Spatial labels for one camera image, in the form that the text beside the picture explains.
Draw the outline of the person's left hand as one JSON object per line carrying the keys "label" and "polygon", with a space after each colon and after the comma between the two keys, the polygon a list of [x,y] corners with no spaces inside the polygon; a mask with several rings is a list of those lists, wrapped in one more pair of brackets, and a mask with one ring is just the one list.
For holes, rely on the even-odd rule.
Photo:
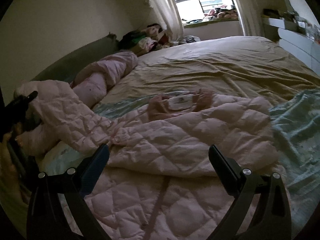
{"label": "person's left hand", "polygon": [[14,200],[29,204],[29,196],[20,188],[16,166],[11,160],[8,150],[8,141],[11,138],[11,132],[3,135],[1,142],[1,184],[4,186],[4,192]]}

